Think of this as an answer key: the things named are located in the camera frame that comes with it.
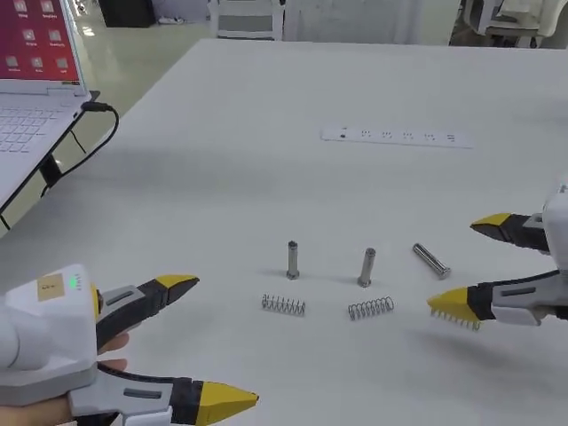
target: laptop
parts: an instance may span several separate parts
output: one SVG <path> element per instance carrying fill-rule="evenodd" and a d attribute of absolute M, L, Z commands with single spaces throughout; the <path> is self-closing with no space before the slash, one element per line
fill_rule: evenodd
<path fill-rule="evenodd" d="M 0 212 L 91 99 L 66 0 L 0 0 Z"/>

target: human hand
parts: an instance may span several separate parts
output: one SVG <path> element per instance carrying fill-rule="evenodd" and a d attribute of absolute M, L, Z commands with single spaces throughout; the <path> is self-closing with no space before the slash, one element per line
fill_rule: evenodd
<path fill-rule="evenodd" d="M 128 334 L 118 335 L 100 351 L 99 355 L 109 351 L 118 351 L 128 344 Z M 102 364 L 123 371 L 126 359 L 112 359 Z M 67 396 L 42 401 L 31 406 L 0 406 L 0 425 L 2 426 L 56 426 L 73 421 Z"/>

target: sticker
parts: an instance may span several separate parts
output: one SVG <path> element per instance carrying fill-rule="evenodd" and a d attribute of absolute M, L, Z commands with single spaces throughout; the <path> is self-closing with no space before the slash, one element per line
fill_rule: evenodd
<path fill-rule="evenodd" d="M 45 302 L 65 295 L 63 275 L 48 275 L 37 280 L 37 300 Z"/>

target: laptop keyboard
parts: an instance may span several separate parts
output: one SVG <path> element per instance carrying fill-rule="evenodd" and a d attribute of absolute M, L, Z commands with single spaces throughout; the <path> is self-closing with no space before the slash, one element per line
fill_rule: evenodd
<path fill-rule="evenodd" d="M 0 107 L 0 155 L 32 151 L 64 110 Z"/>

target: laptop hinge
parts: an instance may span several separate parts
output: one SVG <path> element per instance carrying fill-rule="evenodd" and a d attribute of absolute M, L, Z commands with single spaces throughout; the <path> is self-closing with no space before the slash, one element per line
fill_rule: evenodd
<path fill-rule="evenodd" d="M 75 91 L 73 89 L 48 89 L 47 95 L 71 98 L 75 96 Z"/>

